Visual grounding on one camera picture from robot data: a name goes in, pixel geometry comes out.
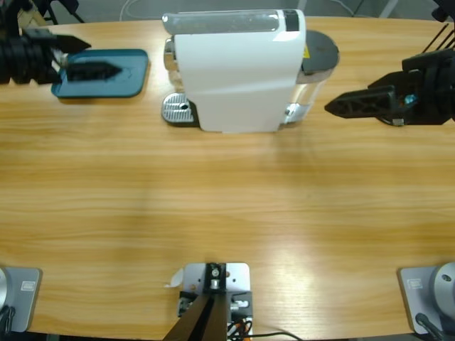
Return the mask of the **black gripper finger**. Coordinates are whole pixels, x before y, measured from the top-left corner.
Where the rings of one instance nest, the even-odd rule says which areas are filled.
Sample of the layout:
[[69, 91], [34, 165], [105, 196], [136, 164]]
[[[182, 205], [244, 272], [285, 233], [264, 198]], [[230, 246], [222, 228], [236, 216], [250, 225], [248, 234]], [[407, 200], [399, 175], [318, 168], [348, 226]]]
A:
[[74, 54], [92, 47], [88, 42], [75, 36], [54, 35], [53, 39], [54, 49], [62, 53]]
[[122, 69], [105, 61], [71, 63], [66, 68], [70, 82], [107, 80], [119, 74]]
[[345, 92], [324, 107], [328, 113], [344, 119], [386, 117], [395, 108], [396, 94], [392, 85]]

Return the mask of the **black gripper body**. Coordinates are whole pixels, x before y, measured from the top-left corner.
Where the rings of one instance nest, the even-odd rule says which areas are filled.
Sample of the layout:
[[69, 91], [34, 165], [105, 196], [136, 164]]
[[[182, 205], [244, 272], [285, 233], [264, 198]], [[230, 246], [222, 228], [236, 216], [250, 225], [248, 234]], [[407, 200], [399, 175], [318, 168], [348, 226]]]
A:
[[393, 124], [444, 124], [454, 119], [454, 50], [435, 50], [402, 61], [400, 112]]
[[34, 80], [39, 85], [60, 84], [58, 71], [53, 67], [54, 51], [65, 53], [64, 38], [49, 30], [23, 30], [26, 66], [23, 84]]

